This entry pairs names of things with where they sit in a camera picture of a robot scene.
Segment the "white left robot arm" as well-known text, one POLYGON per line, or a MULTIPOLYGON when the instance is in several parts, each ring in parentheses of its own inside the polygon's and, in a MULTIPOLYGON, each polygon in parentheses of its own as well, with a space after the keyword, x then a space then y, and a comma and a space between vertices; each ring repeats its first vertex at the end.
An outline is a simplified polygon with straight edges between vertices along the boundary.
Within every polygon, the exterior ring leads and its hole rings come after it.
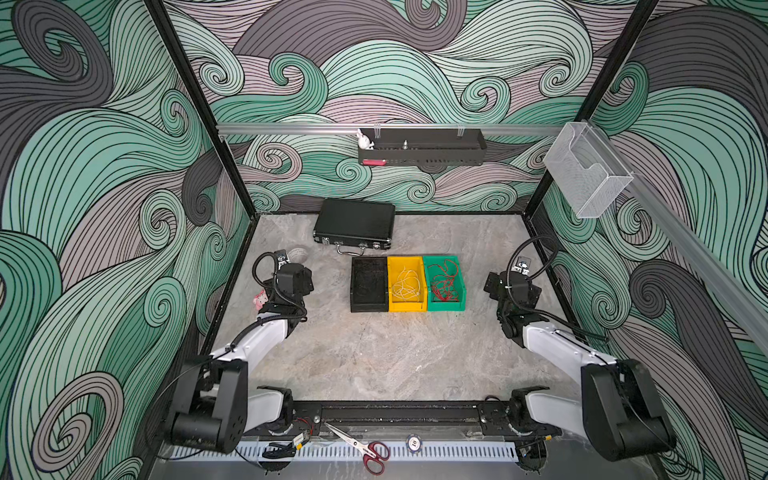
POLYGON ((166 420, 169 444, 231 453, 256 428, 292 426, 291 391, 261 386, 250 393, 249 377, 306 318, 304 297, 313 289, 310 269, 296 263, 279 266, 266 283, 269 300, 257 319, 225 346, 184 364, 166 420))

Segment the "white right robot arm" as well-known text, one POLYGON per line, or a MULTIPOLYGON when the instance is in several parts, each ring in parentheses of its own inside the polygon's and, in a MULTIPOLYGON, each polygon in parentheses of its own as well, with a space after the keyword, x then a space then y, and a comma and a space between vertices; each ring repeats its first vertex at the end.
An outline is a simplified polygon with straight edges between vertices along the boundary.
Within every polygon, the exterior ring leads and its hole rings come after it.
POLYGON ((576 400, 552 395, 542 386, 514 390, 507 413, 513 433, 541 435, 553 427, 588 440, 608 461, 674 449, 674 428, 642 362, 599 352, 545 320, 536 307, 540 288, 515 269, 489 273, 484 290, 497 303, 505 336, 552 363, 580 388, 576 400))

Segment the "pink pig toy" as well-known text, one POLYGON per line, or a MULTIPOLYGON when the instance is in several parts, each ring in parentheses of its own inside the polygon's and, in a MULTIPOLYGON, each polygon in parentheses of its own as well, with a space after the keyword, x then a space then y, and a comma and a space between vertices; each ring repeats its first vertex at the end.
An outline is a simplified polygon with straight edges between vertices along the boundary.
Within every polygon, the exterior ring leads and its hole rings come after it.
POLYGON ((253 305, 255 311, 260 311, 264 305, 269 301, 269 295, 265 290, 262 290, 253 298, 253 305))

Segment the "green plastic bin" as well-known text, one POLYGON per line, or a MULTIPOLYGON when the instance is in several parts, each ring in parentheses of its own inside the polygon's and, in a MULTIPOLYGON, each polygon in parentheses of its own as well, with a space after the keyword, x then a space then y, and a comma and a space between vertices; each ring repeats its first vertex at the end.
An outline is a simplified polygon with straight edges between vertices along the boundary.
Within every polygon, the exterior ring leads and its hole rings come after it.
POLYGON ((453 255, 423 256, 429 312, 463 312, 467 289, 459 258, 453 255))

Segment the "black plastic bin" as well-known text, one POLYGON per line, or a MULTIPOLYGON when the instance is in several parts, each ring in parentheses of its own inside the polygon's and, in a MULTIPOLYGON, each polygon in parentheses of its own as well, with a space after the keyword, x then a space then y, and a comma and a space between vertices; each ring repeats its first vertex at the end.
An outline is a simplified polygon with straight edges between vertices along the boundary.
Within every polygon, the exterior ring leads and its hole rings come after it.
POLYGON ((350 311, 388 312, 386 257, 355 257, 351 262, 350 311))

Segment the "black aluminium carry case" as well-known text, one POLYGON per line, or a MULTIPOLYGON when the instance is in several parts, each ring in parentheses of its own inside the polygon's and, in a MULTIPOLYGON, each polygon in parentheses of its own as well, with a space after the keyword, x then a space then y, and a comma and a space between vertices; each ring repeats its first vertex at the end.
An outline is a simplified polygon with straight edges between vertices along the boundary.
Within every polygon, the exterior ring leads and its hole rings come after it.
POLYGON ((352 199, 324 199, 312 238, 316 243, 366 250, 392 246, 396 207, 390 203, 352 199))

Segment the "yellow plastic bin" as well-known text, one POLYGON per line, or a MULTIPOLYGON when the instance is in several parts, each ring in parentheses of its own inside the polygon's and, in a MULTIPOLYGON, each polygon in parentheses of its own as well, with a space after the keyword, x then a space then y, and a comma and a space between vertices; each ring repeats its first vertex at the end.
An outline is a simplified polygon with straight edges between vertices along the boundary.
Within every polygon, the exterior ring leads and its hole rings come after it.
POLYGON ((421 256, 389 256, 388 296, 390 312, 426 312, 427 282, 421 256))

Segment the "white rabbit figurine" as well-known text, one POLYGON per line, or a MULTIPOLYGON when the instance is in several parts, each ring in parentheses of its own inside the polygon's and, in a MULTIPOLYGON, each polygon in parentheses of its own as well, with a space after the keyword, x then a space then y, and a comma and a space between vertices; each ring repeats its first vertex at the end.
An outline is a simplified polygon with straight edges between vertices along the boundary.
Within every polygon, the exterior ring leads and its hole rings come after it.
POLYGON ((361 150, 372 150, 375 146, 374 142, 361 129, 356 131, 356 138, 358 148, 361 150))

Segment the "round blue white button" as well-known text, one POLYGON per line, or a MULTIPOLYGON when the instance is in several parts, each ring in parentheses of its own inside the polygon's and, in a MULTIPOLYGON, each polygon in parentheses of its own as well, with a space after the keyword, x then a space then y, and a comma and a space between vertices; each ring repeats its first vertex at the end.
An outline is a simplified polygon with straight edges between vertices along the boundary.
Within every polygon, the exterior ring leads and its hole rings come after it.
POLYGON ((418 435, 409 435, 406 440, 406 447, 410 453, 416 454, 422 450, 423 441, 418 435))

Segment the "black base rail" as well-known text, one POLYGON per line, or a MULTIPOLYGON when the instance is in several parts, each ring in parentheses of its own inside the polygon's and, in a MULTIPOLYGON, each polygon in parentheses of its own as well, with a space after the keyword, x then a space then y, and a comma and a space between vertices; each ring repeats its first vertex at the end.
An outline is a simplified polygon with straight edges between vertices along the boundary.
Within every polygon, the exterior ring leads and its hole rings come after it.
POLYGON ((294 422, 317 434, 323 423, 345 427, 458 427, 481 436, 507 439, 558 436, 564 431, 584 438, 611 439, 626 418, 614 408, 583 410, 578 402, 519 392, 507 402, 481 401, 293 401, 278 402, 277 417, 264 420, 267 410, 258 400, 236 401, 220 407, 205 397, 186 412, 170 414, 169 441, 203 450, 228 453, 243 435, 282 438, 294 422))

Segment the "clear acrylic wall holder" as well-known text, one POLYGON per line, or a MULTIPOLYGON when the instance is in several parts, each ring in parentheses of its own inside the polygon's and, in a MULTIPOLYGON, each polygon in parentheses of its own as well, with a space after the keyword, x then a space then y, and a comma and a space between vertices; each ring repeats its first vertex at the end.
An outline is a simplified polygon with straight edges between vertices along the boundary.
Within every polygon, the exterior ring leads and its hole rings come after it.
POLYGON ((565 124, 544 164, 578 219, 595 219, 634 179, 605 132, 587 121, 565 124))

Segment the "black wall shelf tray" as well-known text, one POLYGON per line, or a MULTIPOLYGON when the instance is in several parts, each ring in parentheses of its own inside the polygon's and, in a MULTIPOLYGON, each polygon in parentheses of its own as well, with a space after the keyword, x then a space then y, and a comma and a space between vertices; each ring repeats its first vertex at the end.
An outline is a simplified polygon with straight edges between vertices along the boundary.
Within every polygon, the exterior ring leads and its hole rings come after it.
POLYGON ((457 134, 450 130, 403 129, 383 130, 379 136, 363 129, 375 144, 372 150, 358 148, 358 160, 386 160, 385 166, 476 166, 482 164, 488 151, 479 129, 457 134))

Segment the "aluminium wall rail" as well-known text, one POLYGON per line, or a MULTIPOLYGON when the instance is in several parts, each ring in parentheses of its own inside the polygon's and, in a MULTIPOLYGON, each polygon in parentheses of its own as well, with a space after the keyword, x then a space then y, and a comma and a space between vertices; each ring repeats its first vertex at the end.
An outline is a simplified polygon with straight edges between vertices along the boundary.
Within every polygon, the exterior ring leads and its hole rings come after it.
POLYGON ((379 136, 383 130, 403 129, 450 130, 460 134, 468 129, 479 129, 490 136, 556 136, 562 125, 524 125, 524 124, 362 124, 362 123, 218 123, 219 135, 355 135, 358 130, 370 129, 379 136))

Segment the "red handled scissors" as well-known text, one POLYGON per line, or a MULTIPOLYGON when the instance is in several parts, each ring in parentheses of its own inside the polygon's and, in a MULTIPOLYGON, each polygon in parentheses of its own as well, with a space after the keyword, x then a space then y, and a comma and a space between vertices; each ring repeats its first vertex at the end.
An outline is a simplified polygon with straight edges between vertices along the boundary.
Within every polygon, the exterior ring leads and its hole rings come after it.
POLYGON ((380 476, 384 473, 385 463, 391 456, 390 448, 385 443, 381 441, 365 443, 334 425, 325 423, 324 426, 362 455, 363 466, 368 473, 374 476, 380 476))

